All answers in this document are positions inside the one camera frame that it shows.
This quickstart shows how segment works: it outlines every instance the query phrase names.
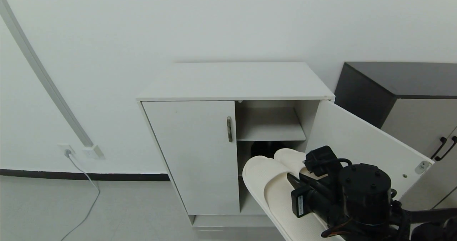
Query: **open cabinet door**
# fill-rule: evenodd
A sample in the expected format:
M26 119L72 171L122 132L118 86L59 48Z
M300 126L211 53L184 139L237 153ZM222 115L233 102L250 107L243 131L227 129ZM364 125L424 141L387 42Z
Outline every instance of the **open cabinet door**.
M395 199L400 199L433 164L426 156L331 101L319 103L305 152L324 145L330 146L338 158L385 171L398 192Z

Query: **metal handle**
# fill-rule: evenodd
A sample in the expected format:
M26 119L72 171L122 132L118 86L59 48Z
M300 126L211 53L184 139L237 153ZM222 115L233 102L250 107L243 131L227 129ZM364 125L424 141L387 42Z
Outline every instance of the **metal handle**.
M451 138L451 140L452 140L454 143L453 143L453 144L451 145L451 147L447 150L447 152L444 153L443 156L441 156L441 158L437 156L437 157L435 158L436 161L441 161L442 159L444 159L444 156L446 156L446 155L452 150L452 148L454 148L454 146L457 144L457 137L456 137L456 136L453 136L453 137Z
M233 142L233 137L232 137L232 117L227 117L227 135L228 135L228 141L230 143Z
M440 147L438 148L438 150L436 150L436 152L430 157L430 159L433 159L441 150L441 148L444 147L444 144L446 144L447 142L447 138L446 137L441 137L440 138L440 141L441 141L441 145Z

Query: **white wall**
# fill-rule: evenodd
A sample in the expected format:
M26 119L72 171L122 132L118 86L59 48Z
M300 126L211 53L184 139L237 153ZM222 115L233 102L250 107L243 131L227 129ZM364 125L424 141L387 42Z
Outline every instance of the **white wall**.
M8 1L106 156L92 172L165 172L135 96L175 61L304 60L331 89L344 61L457 62L455 0ZM1 167L74 171L55 144L82 145L4 33Z

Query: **power cord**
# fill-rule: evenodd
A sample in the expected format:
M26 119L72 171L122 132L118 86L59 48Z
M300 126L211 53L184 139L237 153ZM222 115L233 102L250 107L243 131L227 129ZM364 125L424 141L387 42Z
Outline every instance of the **power cord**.
M92 211L92 208L94 207L95 205L95 202L97 201L98 199L98 196L100 196L100 189L92 182L92 180L90 179L90 177L87 175L87 173L85 173L82 169L80 169L78 166L76 166L76 164L74 163L74 161L71 159L70 157L71 155L71 151L66 149L65 150L65 156L67 158L70 159L71 163L73 163L73 165L76 167L76 169L78 169L79 171L81 171L82 173L84 173L84 175L89 179L90 183L97 189L98 191L98 194L97 194L97 197L95 198L94 202L92 203L92 205L90 206L90 209L89 209L89 212L87 213L86 217L84 218L84 220L79 223L75 228L73 228L72 230L70 230L70 232L68 232L60 241L63 241L68 235L70 235L70 233L72 233L75 229L77 229L79 226L81 226L81 224L83 222L85 222L85 220L87 220L87 217L89 216L90 212Z

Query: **black handle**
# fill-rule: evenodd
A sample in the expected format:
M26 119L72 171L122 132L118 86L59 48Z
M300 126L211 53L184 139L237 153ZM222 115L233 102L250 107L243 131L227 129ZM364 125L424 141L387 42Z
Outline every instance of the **black handle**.
M438 148L438 150L436 150L436 152L430 157L430 159L433 159L441 150L441 148L444 147L444 144L446 144L447 142L447 138L446 137L441 137L440 138L440 141L441 141L441 145L440 147Z
M453 144L451 145L451 147L447 150L447 152L446 152L443 156L441 156L441 158L437 156L437 157L435 158L436 161L441 161L442 159L444 159L444 156L446 156L446 155L452 150L452 148L454 148L454 146L456 146L456 144L457 144L457 137L456 137L456 136L453 136L453 137L451 138L451 140L452 140L454 143L453 143Z

